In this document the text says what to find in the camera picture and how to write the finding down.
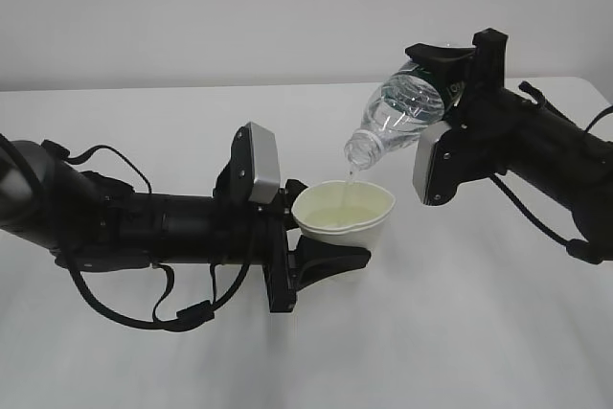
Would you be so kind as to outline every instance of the white table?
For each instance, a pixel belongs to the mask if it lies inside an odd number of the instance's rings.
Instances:
[[[606,105],[584,80],[532,82],[580,125]],[[0,130],[74,153],[106,143],[159,193],[210,194],[234,132],[253,120],[275,131],[284,179],[315,184],[346,174],[342,146],[374,89],[0,93]],[[595,132],[610,138],[613,121]],[[3,234],[0,407],[611,407],[613,264],[571,259],[488,181],[463,185],[444,207],[422,206],[414,155],[415,147],[390,154],[363,174],[397,196],[367,269],[306,289],[290,315],[267,312],[256,267],[201,329],[126,329],[89,309],[45,251]],[[111,154],[87,168],[142,189]],[[562,235],[577,235],[565,210],[516,177],[506,181]],[[221,284],[236,270],[222,268]],[[153,270],[87,279],[106,303],[142,318],[164,284]],[[207,267],[180,266],[162,313],[209,295]]]

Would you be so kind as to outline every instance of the white wall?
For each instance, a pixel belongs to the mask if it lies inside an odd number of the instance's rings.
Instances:
[[[511,35],[511,75],[613,98],[610,0],[0,0],[0,88],[380,80],[417,41]]]

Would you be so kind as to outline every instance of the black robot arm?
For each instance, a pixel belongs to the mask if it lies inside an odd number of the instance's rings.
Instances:
[[[504,87],[507,36],[477,33],[455,55],[419,44],[407,49],[443,83],[462,80],[460,100],[420,137],[413,183],[423,203],[443,205],[460,184],[490,178],[536,226],[591,263],[613,260],[613,145],[557,110],[527,82]],[[594,121],[611,113],[609,107]],[[586,241],[564,239],[540,222],[496,174],[515,172],[567,208]]]
[[[234,295],[250,265],[261,265],[271,312],[289,312],[297,292],[326,277],[363,268],[370,252],[300,237],[289,250],[286,232],[297,228],[290,210],[306,187],[281,176],[274,134],[249,123],[234,136],[230,161],[213,196],[152,193],[147,179],[114,148],[98,146],[79,157],[53,142],[9,142],[0,135],[0,228],[47,248],[67,268],[85,301],[98,313],[139,329],[184,331],[214,316]],[[111,149],[145,179],[147,193],[72,165],[101,148]],[[126,318],[100,303],[80,272],[163,268],[207,263],[241,266],[236,281],[219,299],[153,321]]]

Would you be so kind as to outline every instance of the plastic water bottle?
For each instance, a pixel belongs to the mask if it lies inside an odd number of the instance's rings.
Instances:
[[[409,60],[373,93],[362,125],[345,144],[352,169],[366,170],[387,152],[416,142],[463,89],[462,82],[441,88],[430,73]]]

